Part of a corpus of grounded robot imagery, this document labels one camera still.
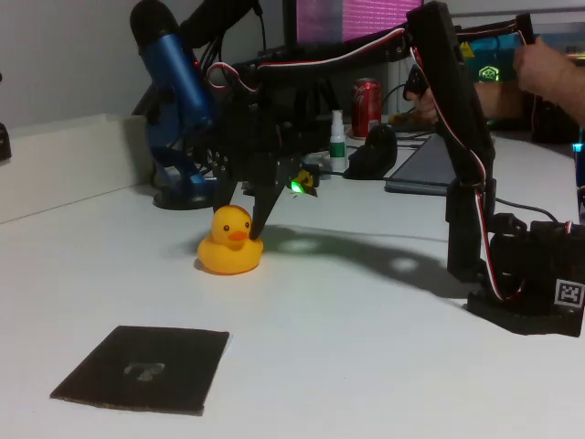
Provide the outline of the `person's left hand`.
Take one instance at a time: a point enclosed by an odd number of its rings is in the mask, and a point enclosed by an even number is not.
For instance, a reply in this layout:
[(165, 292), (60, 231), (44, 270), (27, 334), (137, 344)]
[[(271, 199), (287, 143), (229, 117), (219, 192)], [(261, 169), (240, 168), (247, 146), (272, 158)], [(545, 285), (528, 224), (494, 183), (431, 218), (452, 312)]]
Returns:
[(566, 56), (547, 45), (540, 37), (534, 44), (524, 45), (515, 52), (514, 68), (522, 91), (547, 97), (574, 65)]

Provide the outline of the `person's right hand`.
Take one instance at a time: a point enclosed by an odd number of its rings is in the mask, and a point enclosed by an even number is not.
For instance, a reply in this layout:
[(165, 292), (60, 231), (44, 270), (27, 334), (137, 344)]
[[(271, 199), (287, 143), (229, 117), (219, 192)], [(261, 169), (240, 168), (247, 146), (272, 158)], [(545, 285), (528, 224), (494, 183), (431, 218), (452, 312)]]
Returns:
[(438, 121), (438, 114), (431, 89), (427, 89), (422, 95), (408, 91), (406, 96), (408, 101), (413, 102), (415, 113), (423, 121), (427, 123), (436, 123)]

